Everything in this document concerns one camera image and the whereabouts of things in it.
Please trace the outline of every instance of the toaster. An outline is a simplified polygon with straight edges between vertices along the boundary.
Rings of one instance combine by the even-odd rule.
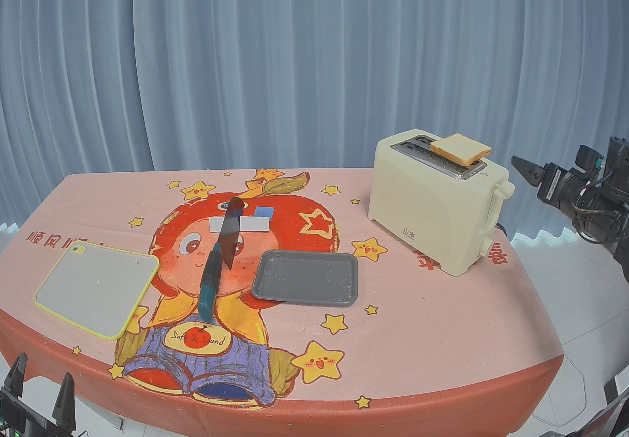
[[[414,129],[378,142],[368,217],[459,276],[491,249],[515,187],[489,159],[463,166],[434,153],[436,140]]]

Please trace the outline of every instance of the white floor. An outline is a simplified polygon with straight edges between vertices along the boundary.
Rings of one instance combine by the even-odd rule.
[[[548,430],[566,434],[606,405],[603,385],[629,364],[629,284],[609,253],[568,230],[559,238],[544,232],[535,240],[516,235],[513,247],[555,325],[566,361],[533,416],[511,435],[538,437]],[[0,356],[0,382],[8,370]],[[23,399],[50,417],[58,390],[59,385],[35,378],[25,384]],[[76,417],[75,435],[83,430],[91,437],[121,435],[81,401],[76,403]],[[130,420],[124,421],[122,433],[176,435]]]

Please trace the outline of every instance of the cable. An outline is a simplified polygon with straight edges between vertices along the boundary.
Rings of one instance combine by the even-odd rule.
[[[617,237],[616,239],[610,239],[608,241],[596,241],[595,239],[589,239],[588,237],[584,236],[583,231],[581,231],[581,229],[576,228],[577,229],[577,234],[581,237],[581,239],[583,239],[584,241],[591,243],[591,244],[614,244],[617,243],[619,241],[624,241],[626,239],[629,239],[629,235],[626,235],[624,237]]]
[[[586,185],[584,185],[583,187],[581,187],[581,190],[579,190],[579,199],[583,199],[583,193],[587,190],[587,189],[591,189],[592,187],[596,187],[597,185],[603,183],[604,181],[606,181],[607,179],[609,179],[609,177],[611,177],[611,175],[614,173],[614,171],[610,171],[607,175],[605,175],[603,178],[601,178],[600,180],[591,182],[591,183],[586,183]],[[572,200],[572,208],[574,208],[575,212],[578,213],[585,213],[585,214],[603,214],[603,213],[612,213],[612,211],[610,210],[584,210],[579,208],[577,205],[574,204],[574,199]]]

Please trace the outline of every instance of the cartoon girl eye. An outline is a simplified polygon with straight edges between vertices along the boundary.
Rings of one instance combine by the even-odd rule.
[[[186,235],[184,239],[181,240],[179,244],[179,253],[181,255],[188,255],[194,252],[197,248],[199,248],[200,244],[200,234],[199,233],[190,233]]]
[[[242,252],[242,249],[245,246],[245,240],[242,238],[241,235],[238,235],[238,239],[236,241],[236,252],[234,252],[234,257],[236,257],[240,252]]]

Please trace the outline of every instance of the gray tray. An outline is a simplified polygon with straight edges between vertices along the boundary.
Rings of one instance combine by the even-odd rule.
[[[358,260],[348,253],[269,250],[251,293],[264,300],[349,306],[358,297]]]

